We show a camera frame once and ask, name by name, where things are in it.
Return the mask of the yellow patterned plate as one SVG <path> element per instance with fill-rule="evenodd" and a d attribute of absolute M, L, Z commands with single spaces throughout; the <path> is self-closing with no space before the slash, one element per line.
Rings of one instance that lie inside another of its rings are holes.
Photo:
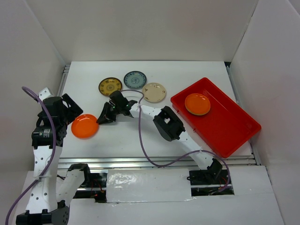
<path fill-rule="evenodd" d="M 106 97 L 110 96 L 114 91 L 121 91 L 122 88 L 122 82 L 115 77 L 103 79 L 98 86 L 99 92 Z"/>

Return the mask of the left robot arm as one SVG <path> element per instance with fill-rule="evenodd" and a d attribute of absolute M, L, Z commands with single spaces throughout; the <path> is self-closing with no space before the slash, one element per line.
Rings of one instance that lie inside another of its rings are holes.
<path fill-rule="evenodd" d="M 70 203 L 77 189 L 92 183 L 87 164 L 72 164 L 56 187 L 58 165 L 68 125 L 83 113 L 68 94 L 54 96 L 48 88 L 38 94 L 22 88 L 42 107 L 36 128 L 31 134 L 35 157 L 34 181 L 21 194 L 30 192 L 25 212 L 16 217 L 18 225 L 66 225 L 70 219 Z"/>

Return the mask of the green plate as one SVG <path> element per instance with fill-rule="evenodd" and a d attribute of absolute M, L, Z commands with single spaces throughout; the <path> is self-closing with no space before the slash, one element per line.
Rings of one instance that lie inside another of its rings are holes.
<path fill-rule="evenodd" d="M 196 116 L 203 116 L 203 115 L 206 115 L 208 111 L 199 111 L 199 112 L 195 112 L 195 111 L 188 111 L 189 113 L 191 113 L 192 115 L 196 115 Z"/>

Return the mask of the orange plate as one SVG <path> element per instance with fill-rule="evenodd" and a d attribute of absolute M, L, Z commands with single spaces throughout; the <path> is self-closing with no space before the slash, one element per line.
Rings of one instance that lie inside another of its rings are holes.
<path fill-rule="evenodd" d="M 210 101 L 209 99 L 199 93 L 193 93 L 185 98 L 185 108 L 188 111 L 210 111 Z"/>
<path fill-rule="evenodd" d="M 91 138 L 98 129 L 97 118 L 91 114 L 78 116 L 71 125 L 72 134 L 80 139 Z"/>

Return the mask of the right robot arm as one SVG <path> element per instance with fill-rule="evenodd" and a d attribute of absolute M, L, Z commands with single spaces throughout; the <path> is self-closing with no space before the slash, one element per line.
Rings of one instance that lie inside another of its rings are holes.
<path fill-rule="evenodd" d="M 117 115 L 122 114 L 130 118 L 138 119 L 138 134 L 142 152 L 147 160 L 156 167 L 167 167 L 175 164 L 181 159 L 190 156 L 198 165 L 200 172 L 200 180 L 213 184 L 220 179 L 222 165 L 215 159 L 213 154 L 205 151 L 198 145 L 184 128 L 183 122 L 176 113 L 168 106 L 164 108 L 154 108 L 142 105 L 140 101 L 127 100 L 122 95 L 122 91 L 114 91 L 110 96 L 110 100 L 105 102 L 103 110 L 97 119 L 99 125 L 113 123 L 117 119 Z M 143 145 L 141 133 L 141 120 L 153 121 L 159 134 L 168 142 L 176 142 L 185 151 L 185 154 L 176 160 L 165 165 L 159 165 L 152 161 L 147 155 Z"/>

